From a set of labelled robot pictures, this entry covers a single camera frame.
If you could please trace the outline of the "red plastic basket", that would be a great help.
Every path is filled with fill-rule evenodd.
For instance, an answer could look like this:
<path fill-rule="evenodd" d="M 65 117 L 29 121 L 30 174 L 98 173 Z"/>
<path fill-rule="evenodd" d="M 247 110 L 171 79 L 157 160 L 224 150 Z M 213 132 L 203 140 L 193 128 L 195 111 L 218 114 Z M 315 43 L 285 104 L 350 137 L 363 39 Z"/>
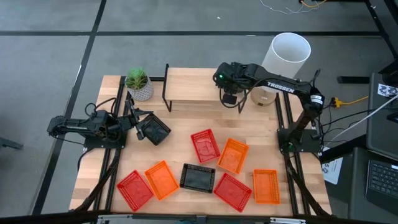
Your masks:
<path fill-rule="evenodd" d="M 154 196 L 137 170 L 132 171 L 120 181 L 117 188 L 133 212 L 138 211 Z"/>
<path fill-rule="evenodd" d="M 213 193 L 239 213 L 242 213 L 249 201 L 252 190 L 238 179 L 224 173 Z"/>
<path fill-rule="evenodd" d="M 211 129 L 192 134 L 191 140 L 199 163 L 205 163 L 220 157 L 221 153 Z"/>

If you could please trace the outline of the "black laptop keyboard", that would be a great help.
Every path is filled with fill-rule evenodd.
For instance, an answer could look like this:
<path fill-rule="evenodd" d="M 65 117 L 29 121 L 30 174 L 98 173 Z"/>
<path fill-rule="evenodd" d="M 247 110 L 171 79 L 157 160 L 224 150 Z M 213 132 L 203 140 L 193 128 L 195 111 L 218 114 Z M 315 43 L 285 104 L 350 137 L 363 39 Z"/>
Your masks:
<path fill-rule="evenodd" d="M 369 160 L 366 199 L 398 216 L 398 164 Z"/>

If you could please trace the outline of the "black side desk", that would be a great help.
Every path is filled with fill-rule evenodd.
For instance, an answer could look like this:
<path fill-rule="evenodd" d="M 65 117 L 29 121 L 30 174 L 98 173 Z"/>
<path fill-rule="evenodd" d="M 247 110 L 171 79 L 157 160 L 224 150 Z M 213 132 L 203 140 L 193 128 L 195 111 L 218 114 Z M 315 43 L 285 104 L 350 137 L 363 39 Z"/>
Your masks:
<path fill-rule="evenodd" d="M 398 216 L 378 207 L 366 199 L 368 162 L 377 161 L 398 164 L 398 118 L 387 117 L 395 113 L 386 107 L 367 120 L 365 146 L 353 151 L 353 174 L 348 217 L 354 220 L 398 224 Z"/>

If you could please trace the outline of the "black aluminium frame rail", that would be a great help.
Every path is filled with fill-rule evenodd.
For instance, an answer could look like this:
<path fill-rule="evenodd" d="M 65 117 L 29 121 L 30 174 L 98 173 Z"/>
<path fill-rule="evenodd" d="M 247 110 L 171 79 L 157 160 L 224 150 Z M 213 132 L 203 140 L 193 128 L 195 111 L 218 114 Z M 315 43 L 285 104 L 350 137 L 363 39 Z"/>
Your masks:
<path fill-rule="evenodd" d="M 124 76 L 103 77 L 95 111 L 110 115 L 104 116 L 104 123 L 99 126 L 105 133 L 85 140 L 86 150 L 78 160 L 78 177 L 70 205 L 72 212 L 110 213 L 119 158 L 127 136 L 117 121 L 118 116 L 127 114 L 126 109 L 119 111 L 123 97 L 129 99 L 124 92 L 124 79 Z"/>
<path fill-rule="evenodd" d="M 304 179 L 304 174 L 303 174 L 303 170 L 302 170 L 300 154 L 299 154 L 299 152 L 296 151 L 295 147 L 293 147 L 293 149 L 292 149 L 292 155 L 295 160 L 295 167 L 298 169 L 298 172 L 296 171 L 295 167 L 293 166 L 293 164 L 290 160 L 290 155 L 289 155 L 290 144 L 287 141 L 288 129 L 284 128 L 283 113 L 282 113 L 280 97 L 279 97 L 278 93 L 276 94 L 275 107 L 276 107 L 276 112 L 277 112 L 277 117 L 278 117 L 278 122 L 279 122 L 279 129 L 277 130 L 277 137 L 278 137 L 280 152 L 284 158 L 284 164 L 285 164 L 285 169 L 286 169 L 287 183 L 288 183 L 288 187 L 289 187 L 289 196 L 290 196 L 290 202 L 291 202 L 293 216 L 296 217 L 298 215 L 301 215 L 301 213 L 299 213 L 299 204 L 297 202 L 296 191 L 295 191 L 295 185 L 297 185 L 297 187 L 299 188 L 299 191 L 301 193 L 304 215 L 306 217 L 312 216 L 310 208 L 312 208 L 312 210 L 315 212 L 315 214 L 319 217 L 331 217 L 331 215 L 328 212 L 326 212 L 324 209 L 322 209 L 322 206 L 315 200 L 313 195 L 310 193 L 309 189 L 307 189 L 307 187 L 305 185 L 305 179 Z"/>

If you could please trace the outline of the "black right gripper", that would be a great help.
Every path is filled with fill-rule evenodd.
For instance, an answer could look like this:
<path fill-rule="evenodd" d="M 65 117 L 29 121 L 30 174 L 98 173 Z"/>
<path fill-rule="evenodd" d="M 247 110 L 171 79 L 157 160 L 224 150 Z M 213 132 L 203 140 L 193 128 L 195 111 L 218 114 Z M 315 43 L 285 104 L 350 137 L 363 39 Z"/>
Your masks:
<path fill-rule="evenodd" d="M 225 93 L 241 93 L 249 89 L 249 80 L 243 78 L 244 67 L 240 63 L 226 63 L 219 65 L 213 75 L 215 85 Z"/>

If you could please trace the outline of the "wooden shelf with metal legs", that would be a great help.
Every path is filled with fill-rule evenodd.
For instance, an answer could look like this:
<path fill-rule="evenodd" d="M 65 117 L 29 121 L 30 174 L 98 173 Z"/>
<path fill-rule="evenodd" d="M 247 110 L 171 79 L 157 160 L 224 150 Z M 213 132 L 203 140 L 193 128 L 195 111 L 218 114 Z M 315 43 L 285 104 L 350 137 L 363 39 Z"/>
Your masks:
<path fill-rule="evenodd" d="M 222 92 L 215 85 L 214 68 L 165 68 L 162 99 L 169 113 L 237 112 L 220 103 Z"/>

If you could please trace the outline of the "white paper sheet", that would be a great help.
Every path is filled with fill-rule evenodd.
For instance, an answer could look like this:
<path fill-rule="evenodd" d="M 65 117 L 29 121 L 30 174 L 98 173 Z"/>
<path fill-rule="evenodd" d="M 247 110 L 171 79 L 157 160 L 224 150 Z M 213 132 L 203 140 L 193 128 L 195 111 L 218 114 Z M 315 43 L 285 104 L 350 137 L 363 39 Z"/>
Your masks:
<path fill-rule="evenodd" d="M 338 184 L 343 158 L 322 164 L 323 179 L 333 185 Z"/>

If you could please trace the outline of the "green artificial plant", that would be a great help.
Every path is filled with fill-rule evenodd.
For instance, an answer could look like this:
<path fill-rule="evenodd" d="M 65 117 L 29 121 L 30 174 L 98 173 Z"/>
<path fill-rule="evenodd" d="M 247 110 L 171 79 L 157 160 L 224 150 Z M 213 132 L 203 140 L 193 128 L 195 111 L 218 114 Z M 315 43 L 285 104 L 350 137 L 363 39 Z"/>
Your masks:
<path fill-rule="evenodd" d="M 148 83 L 148 77 L 143 68 L 132 68 L 126 77 L 125 84 L 132 90 L 140 90 Z"/>

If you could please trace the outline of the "orange plastic basket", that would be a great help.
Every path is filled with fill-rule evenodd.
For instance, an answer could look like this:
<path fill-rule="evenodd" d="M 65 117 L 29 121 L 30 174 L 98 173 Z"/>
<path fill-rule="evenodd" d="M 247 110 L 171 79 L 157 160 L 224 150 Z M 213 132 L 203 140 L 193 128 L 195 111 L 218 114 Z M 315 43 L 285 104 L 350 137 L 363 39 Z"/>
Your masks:
<path fill-rule="evenodd" d="M 254 200 L 260 204 L 280 204 L 280 191 L 277 171 L 272 169 L 254 169 Z"/>
<path fill-rule="evenodd" d="M 160 161 L 146 170 L 144 175 L 158 200 L 165 199 L 180 188 L 165 161 Z"/>
<path fill-rule="evenodd" d="M 228 138 L 218 165 L 234 174 L 239 174 L 248 154 L 249 146 L 233 138 Z"/>

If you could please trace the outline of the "white patterned plant pot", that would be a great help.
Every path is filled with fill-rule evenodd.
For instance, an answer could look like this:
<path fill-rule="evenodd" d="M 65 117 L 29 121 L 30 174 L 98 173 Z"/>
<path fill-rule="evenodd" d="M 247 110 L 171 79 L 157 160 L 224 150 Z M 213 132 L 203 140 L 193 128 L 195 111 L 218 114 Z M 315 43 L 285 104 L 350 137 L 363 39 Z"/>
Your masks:
<path fill-rule="evenodd" d="M 125 86 L 135 101 L 147 101 L 154 93 L 154 87 L 148 77 L 126 78 Z"/>

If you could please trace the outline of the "black plastic basket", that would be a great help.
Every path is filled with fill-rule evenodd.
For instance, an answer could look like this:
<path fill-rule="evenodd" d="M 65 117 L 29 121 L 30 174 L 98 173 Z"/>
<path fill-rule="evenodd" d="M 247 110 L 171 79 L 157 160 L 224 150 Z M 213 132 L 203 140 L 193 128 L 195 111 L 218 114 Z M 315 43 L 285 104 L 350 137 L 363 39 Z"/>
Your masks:
<path fill-rule="evenodd" d="M 155 114 L 149 114 L 140 123 L 143 124 L 142 130 L 153 145 L 159 145 L 171 132 L 171 129 L 163 123 Z"/>
<path fill-rule="evenodd" d="M 185 163 L 183 165 L 180 187 L 199 192 L 213 192 L 215 169 Z"/>
<path fill-rule="evenodd" d="M 191 220 L 199 224 L 216 221 L 263 222 L 284 224 L 387 224 L 362 220 L 349 220 L 336 217 L 321 217 L 313 215 L 296 215 L 293 217 L 267 216 L 225 216 L 225 215 L 164 215 L 164 214 L 111 214 L 106 210 L 73 211 L 66 213 L 50 213 L 41 215 L 26 215 L 19 217 L 0 218 L 0 224 L 81 224 L 96 221 L 111 221 L 118 218 L 130 220 Z"/>

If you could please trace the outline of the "white printed tag paper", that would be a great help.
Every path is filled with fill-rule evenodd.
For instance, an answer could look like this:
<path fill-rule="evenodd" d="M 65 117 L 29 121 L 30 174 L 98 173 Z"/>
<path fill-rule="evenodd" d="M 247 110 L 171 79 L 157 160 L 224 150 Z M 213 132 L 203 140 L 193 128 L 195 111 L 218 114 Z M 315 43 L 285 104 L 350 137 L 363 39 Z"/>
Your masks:
<path fill-rule="evenodd" d="M 395 96 L 398 95 L 398 88 L 379 83 L 377 93 L 385 97 Z"/>

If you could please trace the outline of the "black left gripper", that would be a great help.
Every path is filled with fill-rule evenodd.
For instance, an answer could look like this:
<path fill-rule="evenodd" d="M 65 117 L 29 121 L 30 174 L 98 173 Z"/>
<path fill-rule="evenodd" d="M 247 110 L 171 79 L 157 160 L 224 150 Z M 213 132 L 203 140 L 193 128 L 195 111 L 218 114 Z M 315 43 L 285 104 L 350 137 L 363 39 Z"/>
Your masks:
<path fill-rule="evenodd" d="M 124 115 L 119 117 L 119 126 L 122 132 L 128 131 L 132 128 L 136 128 L 137 130 L 137 138 L 138 140 L 143 140 L 145 138 L 145 134 L 142 130 L 143 124 L 140 123 L 139 117 L 147 114 L 152 114 L 153 111 L 145 111 L 140 108 L 131 109 L 132 114 Z"/>

